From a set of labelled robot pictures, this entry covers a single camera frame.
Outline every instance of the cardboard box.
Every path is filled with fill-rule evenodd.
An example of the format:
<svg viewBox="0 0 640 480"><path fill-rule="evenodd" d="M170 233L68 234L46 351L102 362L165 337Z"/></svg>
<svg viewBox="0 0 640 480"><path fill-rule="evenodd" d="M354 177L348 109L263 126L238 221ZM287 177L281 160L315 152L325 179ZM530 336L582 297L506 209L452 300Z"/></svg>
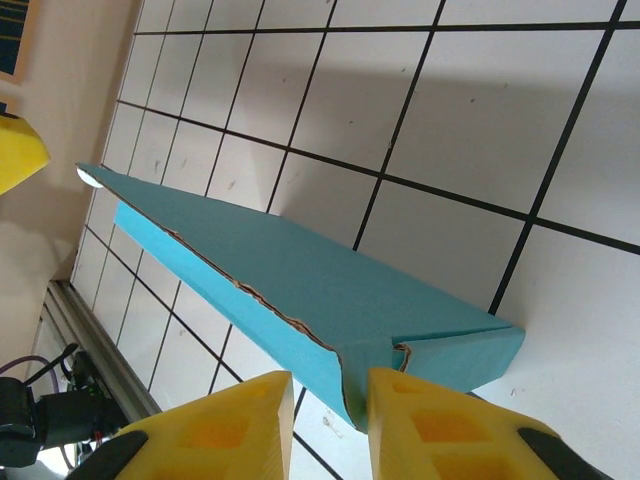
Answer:
<svg viewBox="0 0 640 480"><path fill-rule="evenodd" d="M500 377L523 341L519 328L286 219L80 168L122 200L120 228L361 431L371 367L467 392Z"/></svg>

